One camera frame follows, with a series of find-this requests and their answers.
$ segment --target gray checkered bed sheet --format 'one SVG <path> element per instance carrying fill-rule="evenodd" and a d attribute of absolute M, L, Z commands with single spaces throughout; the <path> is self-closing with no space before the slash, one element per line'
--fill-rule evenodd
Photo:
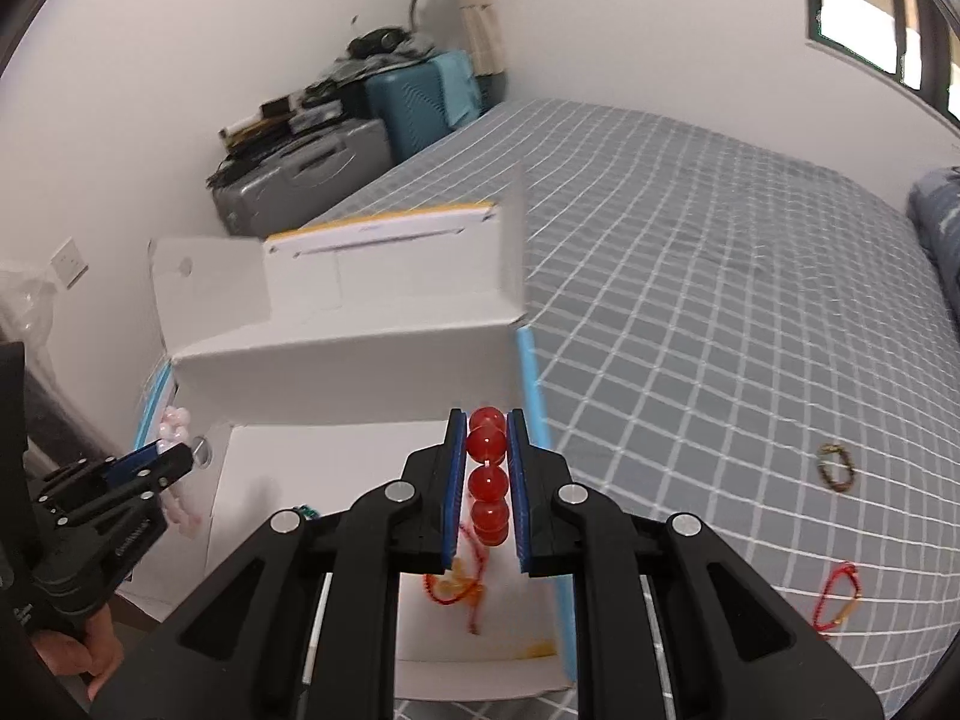
<path fill-rule="evenodd" d="M 517 162 L 555 449 L 629 512 L 704 517 L 806 619 L 832 567 L 855 562 L 864 600 L 832 642 L 892 714 L 960 623 L 960 346 L 906 217 L 715 132 L 534 100 L 328 218 L 496 197 Z M 848 494 L 818 477 L 828 440 L 856 463 Z M 410 720 L 575 712 L 575 691 L 397 705 Z"/>

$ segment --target beige curtain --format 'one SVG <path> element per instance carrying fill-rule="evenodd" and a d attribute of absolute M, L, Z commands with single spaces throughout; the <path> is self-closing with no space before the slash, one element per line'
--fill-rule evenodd
<path fill-rule="evenodd" d="M 470 59 L 477 76 L 492 76 L 507 69 L 503 37 L 493 0 L 458 0 L 467 31 Z"/>

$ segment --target gray suitcase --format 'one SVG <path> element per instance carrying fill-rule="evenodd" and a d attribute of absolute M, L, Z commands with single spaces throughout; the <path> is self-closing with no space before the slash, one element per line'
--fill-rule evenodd
<path fill-rule="evenodd" d="M 265 238 L 317 218 L 391 167 L 383 122 L 348 119 L 297 139 L 214 189 L 213 202 L 231 235 Z"/>

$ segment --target metal screw head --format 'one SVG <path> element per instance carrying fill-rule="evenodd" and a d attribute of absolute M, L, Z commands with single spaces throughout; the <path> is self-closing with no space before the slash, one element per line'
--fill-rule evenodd
<path fill-rule="evenodd" d="M 411 485 L 409 482 L 403 482 L 402 480 L 391 482 L 385 490 L 383 490 L 383 494 L 394 503 L 409 501 L 414 496 L 414 493 L 416 493 L 414 485 Z"/>
<path fill-rule="evenodd" d="M 563 485 L 563 487 L 557 490 L 557 497 L 560 498 L 563 503 L 583 503 L 587 500 L 587 495 L 589 495 L 589 493 L 583 485 Z"/>
<path fill-rule="evenodd" d="M 286 509 L 283 512 L 277 512 L 270 518 L 270 527 L 277 533 L 293 533 L 299 528 L 299 514 Z"/>
<path fill-rule="evenodd" d="M 193 452 L 193 464 L 198 469 L 205 469 L 213 462 L 213 447 L 205 436 L 191 440 L 190 451 Z"/>
<path fill-rule="evenodd" d="M 677 514 L 670 523 L 681 536 L 696 536 L 703 525 L 694 514 Z"/>

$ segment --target human hand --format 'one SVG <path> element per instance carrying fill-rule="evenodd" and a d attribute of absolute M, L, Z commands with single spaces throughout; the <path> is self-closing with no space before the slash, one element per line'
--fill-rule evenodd
<path fill-rule="evenodd" d="M 97 691 L 123 661 L 123 645 L 113 632 L 113 618 L 106 605 L 86 621 L 83 643 L 56 631 L 38 631 L 31 637 L 40 659 L 58 677 L 93 675 L 86 694 L 93 701 Z"/>

